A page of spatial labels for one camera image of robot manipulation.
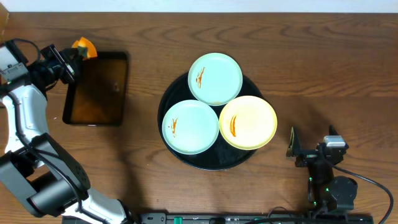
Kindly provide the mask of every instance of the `plate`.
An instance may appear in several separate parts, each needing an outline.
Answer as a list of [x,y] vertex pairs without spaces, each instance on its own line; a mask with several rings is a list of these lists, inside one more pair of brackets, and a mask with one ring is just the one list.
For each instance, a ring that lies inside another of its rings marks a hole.
[[225,105],[241,91],[242,70],[230,56],[210,53],[198,58],[188,73],[192,95],[208,105]]
[[[252,95],[262,98],[261,92],[248,77],[243,76],[242,89],[238,96]],[[162,122],[166,112],[178,102],[184,100],[195,100],[188,87],[188,73],[177,78],[165,91],[157,113],[159,133],[166,148],[182,162],[204,170],[225,170],[241,164],[249,159],[256,150],[241,150],[228,144],[219,133],[216,141],[206,151],[194,155],[186,155],[173,150],[165,141],[162,134]],[[224,106],[211,106],[217,116],[220,115]]]
[[217,114],[210,106],[198,100],[184,100],[167,111],[162,122],[162,134],[172,149],[191,155],[213,145],[218,127]]
[[267,144],[276,132],[277,117],[272,106],[256,96],[230,101],[220,114],[220,132],[238,149],[253,150]]

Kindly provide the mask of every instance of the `wood grain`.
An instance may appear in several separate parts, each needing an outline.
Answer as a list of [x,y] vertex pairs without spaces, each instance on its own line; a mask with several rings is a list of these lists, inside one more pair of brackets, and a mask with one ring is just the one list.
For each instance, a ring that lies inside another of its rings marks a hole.
[[[58,84],[48,93],[50,134],[82,164],[94,188],[120,198],[132,210],[307,209],[308,172],[285,157],[291,126],[313,148],[334,124],[350,145],[340,166],[398,195],[398,15],[12,13],[6,31],[7,39],[58,49],[81,36],[100,51],[129,54],[123,125],[64,124],[67,86]],[[279,124],[273,140],[250,160],[218,172],[175,158],[162,142],[156,120],[166,88],[209,52],[236,59],[274,107]],[[6,111],[0,110],[0,116],[4,148]],[[378,222],[388,208],[387,194],[357,181],[353,212],[371,214]],[[3,185],[0,192],[1,223],[60,222],[30,216]],[[387,223],[395,222],[398,213],[393,211]]]

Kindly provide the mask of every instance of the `white wall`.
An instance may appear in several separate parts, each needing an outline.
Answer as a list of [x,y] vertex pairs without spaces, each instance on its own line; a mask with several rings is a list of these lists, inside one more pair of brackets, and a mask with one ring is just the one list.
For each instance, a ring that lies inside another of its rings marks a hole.
[[398,12],[398,0],[0,0],[10,12]]

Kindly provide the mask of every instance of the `black round tray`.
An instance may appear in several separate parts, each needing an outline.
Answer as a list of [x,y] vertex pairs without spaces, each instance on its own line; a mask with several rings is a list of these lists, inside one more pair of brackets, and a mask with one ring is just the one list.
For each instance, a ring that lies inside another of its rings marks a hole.
[[[263,98],[259,89],[250,81],[248,77],[243,76],[242,89],[238,96],[257,96]],[[178,77],[164,93],[157,113],[157,124],[159,127],[160,136],[164,144],[170,152],[179,158],[182,162],[204,170],[223,170],[229,169],[241,164],[251,157],[257,150],[242,150],[237,149],[224,140],[221,133],[218,133],[216,142],[206,151],[195,155],[185,155],[174,151],[164,140],[162,134],[162,122],[166,112],[176,103],[183,100],[196,100],[188,87],[188,73]],[[211,106],[216,112],[217,117],[220,117],[223,106]]]

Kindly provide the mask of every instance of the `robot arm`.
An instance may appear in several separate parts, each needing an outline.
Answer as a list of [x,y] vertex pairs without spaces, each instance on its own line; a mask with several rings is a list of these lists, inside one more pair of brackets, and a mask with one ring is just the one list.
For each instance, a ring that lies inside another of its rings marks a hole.
[[[26,67],[26,58],[12,41],[0,46],[1,75],[7,80],[1,86],[0,100],[9,123],[6,154],[0,157],[0,180],[35,217],[63,215],[87,223],[134,223],[119,200],[91,188],[82,166],[48,134],[46,86],[56,78],[74,82],[83,58],[77,50],[58,52],[53,45],[41,53],[45,60]],[[27,180],[42,165],[50,172]]]

